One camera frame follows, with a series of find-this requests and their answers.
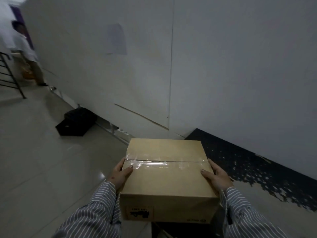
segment white shirt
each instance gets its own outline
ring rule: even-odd
[[[26,36],[15,31],[13,36],[14,43],[16,45],[16,49],[22,51],[23,55],[30,61],[37,62],[37,56],[34,50],[31,49]]]

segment man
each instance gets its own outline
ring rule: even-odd
[[[90,202],[77,209],[56,231],[53,238],[116,238],[121,236],[119,188],[133,172],[133,166],[122,170],[125,158],[93,194]],[[269,222],[234,187],[227,173],[208,159],[214,173],[201,170],[220,194],[225,210],[225,238],[287,238],[285,233]]]
[[[27,31],[25,25],[15,20],[11,23],[13,29],[17,31],[16,35],[14,36],[14,43],[16,45],[16,48],[21,52],[26,62],[30,65],[36,83],[39,86],[47,86],[47,84],[43,80],[43,72],[38,64],[36,54],[34,50],[30,48],[29,42],[26,39],[25,35]]]

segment brown pants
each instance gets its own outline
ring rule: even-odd
[[[33,72],[34,79],[35,79],[36,83],[37,84],[44,83],[43,72],[42,72],[40,66],[38,65],[38,63],[33,62],[33,61],[29,61],[29,60],[27,60],[27,63],[31,67],[31,71]]]

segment purple curtain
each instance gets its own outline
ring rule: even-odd
[[[10,7],[11,7],[11,10],[12,10],[14,16],[16,17],[16,20],[22,22],[26,26],[26,24],[25,24],[25,22],[23,20],[23,17],[22,17],[20,9],[18,7],[15,7],[15,6],[10,6]],[[32,40],[31,40],[31,37],[30,37],[28,31],[27,31],[27,34],[26,34],[26,38],[27,38],[27,40],[28,40],[28,42],[30,44],[30,47],[34,50],[33,43],[32,43]]]

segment person in white shirt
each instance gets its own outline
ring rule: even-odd
[[[27,33],[25,25],[16,20],[13,20],[11,23],[13,29],[17,32],[14,36],[16,49],[21,52],[26,62],[30,65],[36,83],[39,86],[47,86],[47,84],[44,82],[43,72],[38,64],[36,53],[34,52],[34,50],[31,49],[29,42],[25,36]]]

